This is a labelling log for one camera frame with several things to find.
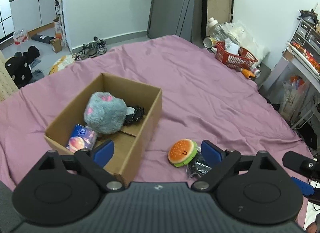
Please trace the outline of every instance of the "small cardboard box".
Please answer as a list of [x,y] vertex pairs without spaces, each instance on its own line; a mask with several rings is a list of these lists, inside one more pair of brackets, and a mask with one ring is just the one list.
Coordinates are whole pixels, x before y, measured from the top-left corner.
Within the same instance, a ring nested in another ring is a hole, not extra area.
[[52,45],[52,50],[55,53],[58,53],[62,50],[62,45],[61,45],[60,39],[52,39],[52,40],[50,40],[50,44]]
[[289,62],[291,62],[292,59],[294,58],[294,54],[289,49],[286,49],[285,52],[283,53],[283,57]]
[[138,123],[123,126],[121,131],[98,138],[95,147],[111,139],[115,144],[112,159],[104,167],[106,171],[127,185],[133,181],[142,154],[151,140],[162,112],[162,90],[129,79],[101,73],[94,79],[47,127],[44,138],[51,148],[59,154],[73,154],[65,146],[76,124],[85,125],[83,113],[94,92],[110,92],[122,98],[127,106],[140,106],[145,109],[145,116]]

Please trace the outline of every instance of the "white bag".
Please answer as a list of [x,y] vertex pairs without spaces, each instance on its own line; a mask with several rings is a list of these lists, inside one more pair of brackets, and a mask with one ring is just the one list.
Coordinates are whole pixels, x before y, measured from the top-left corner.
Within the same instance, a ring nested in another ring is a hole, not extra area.
[[303,100],[303,95],[308,87],[308,83],[304,83],[298,89],[292,86],[290,82],[283,82],[283,86],[285,93],[280,105],[279,114],[284,120],[289,122],[296,108],[301,105],[298,103],[301,103],[300,99]]
[[225,27],[238,40],[241,47],[249,50],[258,60],[258,66],[264,57],[269,53],[265,46],[258,44],[240,21],[236,23],[226,23]]

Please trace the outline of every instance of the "red basket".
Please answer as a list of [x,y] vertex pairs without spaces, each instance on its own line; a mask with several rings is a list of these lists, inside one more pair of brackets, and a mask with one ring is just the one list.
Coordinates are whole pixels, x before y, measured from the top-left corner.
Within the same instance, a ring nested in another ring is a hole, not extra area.
[[238,67],[241,67],[243,69],[250,70],[250,67],[255,62],[258,62],[256,57],[250,53],[250,51],[246,50],[245,48],[240,47],[239,48],[239,55],[234,55],[226,52],[225,50],[225,44],[223,41],[217,41],[217,55],[216,59],[222,62],[223,64],[227,65],[231,69],[236,69]]

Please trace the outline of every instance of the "black cable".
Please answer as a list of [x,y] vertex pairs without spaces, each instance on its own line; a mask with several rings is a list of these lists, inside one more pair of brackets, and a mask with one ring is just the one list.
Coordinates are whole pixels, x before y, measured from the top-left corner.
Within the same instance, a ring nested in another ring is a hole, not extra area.
[[315,211],[320,211],[320,209],[316,209],[316,207],[315,207],[315,204],[313,203],[313,209],[315,210]]
[[320,209],[316,209],[316,207],[315,207],[315,204],[313,203],[313,209],[315,210],[315,211],[320,211]]

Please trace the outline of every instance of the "pink ears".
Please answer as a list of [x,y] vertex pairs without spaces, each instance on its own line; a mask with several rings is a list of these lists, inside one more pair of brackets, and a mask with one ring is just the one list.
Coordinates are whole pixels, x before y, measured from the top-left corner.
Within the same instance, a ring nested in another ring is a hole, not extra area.
[[111,95],[108,95],[107,97],[103,96],[103,97],[101,97],[101,99],[102,99],[103,101],[110,102],[110,101],[112,100],[112,96],[111,96]]
[[91,107],[88,107],[87,109],[87,115],[91,114],[93,112],[92,108]]

